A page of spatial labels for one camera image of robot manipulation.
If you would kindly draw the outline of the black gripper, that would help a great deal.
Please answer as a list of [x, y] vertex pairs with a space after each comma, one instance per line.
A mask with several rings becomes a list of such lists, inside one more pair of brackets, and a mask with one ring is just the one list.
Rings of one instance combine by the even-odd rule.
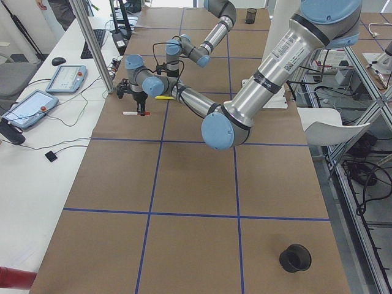
[[175, 70], [167, 69], [166, 74], [168, 77], [178, 78], [179, 77], [179, 69], [175, 69]]
[[144, 91], [133, 92], [133, 99], [137, 103], [137, 114], [140, 116], [146, 116], [146, 100], [148, 98], [147, 93]]

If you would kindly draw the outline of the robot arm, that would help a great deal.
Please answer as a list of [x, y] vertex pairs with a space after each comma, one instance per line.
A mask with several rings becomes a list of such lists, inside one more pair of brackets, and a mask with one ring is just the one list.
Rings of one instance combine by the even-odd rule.
[[211, 53], [235, 25], [236, 8], [230, 1], [205, 1], [203, 5], [219, 21], [200, 45], [194, 45], [187, 34], [173, 37], [166, 42], [165, 71], [169, 77], [179, 77], [180, 56], [205, 67], [210, 61]]
[[129, 90], [140, 112], [147, 97], [169, 95], [202, 118], [204, 142], [216, 150], [243, 144], [250, 136], [254, 116], [277, 94], [297, 68], [321, 48], [342, 48], [358, 40], [361, 1], [301, 1], [290, 17], [288, 31], [237, 95], [217, 104], [188, 87], [179, 79], [180, 56], [205, 67], [216, 45], [236, 22], [236, 9], [230, 1], [205, 1], [205, 9], [218, 18], [203, 43], [195, 47], [188, 36], [167, 42], [166, 57], [170, 75], [163, 77], [149, 70], [140, 55], [125, 59]]

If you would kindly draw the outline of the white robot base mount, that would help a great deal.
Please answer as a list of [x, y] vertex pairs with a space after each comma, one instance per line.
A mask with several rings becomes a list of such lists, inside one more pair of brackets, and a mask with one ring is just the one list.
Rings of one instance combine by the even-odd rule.
[[282, 38], [289, 30], [289, 19], [299, 1], [276, 1], [262, 63], [233, 99], [239, 111], [254, 116], [262, 108], [287, 108], [283, 84], [289, 74], [283, 69], [286, 52], [279, 53]]

